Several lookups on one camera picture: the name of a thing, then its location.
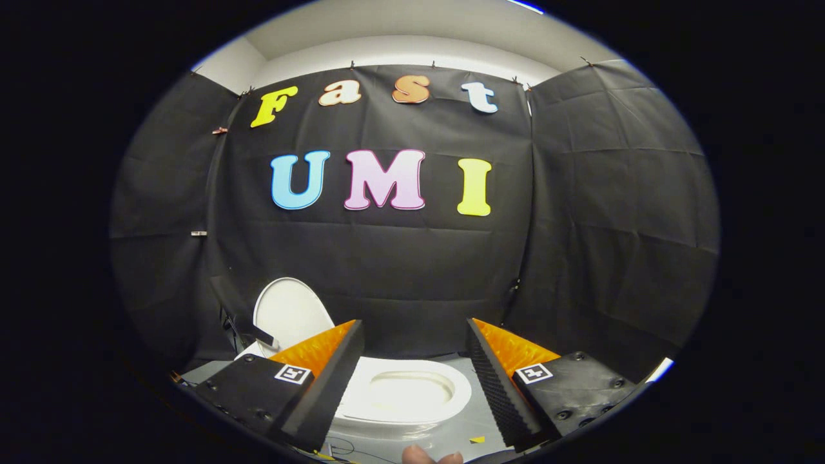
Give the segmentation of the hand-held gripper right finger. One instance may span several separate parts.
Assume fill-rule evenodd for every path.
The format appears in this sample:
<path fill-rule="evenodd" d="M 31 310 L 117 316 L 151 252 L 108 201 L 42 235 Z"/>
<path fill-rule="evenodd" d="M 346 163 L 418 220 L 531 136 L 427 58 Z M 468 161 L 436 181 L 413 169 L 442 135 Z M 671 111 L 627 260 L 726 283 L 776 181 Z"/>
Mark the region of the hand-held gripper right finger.
<path fill-rule="evenodd" d="M 467 320 L 467 353 L 504 443 L 551 443 L 619 407 L 636 383 L 583 351 L 560 355 L 495 324 Z"/>

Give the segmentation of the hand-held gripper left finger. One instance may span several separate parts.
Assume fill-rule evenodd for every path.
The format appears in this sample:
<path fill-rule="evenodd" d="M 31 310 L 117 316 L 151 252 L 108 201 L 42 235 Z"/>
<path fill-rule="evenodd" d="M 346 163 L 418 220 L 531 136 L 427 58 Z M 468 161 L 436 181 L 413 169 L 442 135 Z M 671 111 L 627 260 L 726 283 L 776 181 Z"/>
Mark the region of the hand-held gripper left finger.
<path fill-rule="evenodd" d="M 242 355 L 195 395 L 263 440 L 318 451 L 364 345 L 362 321 L 351 320 L 272 356 Z"/>

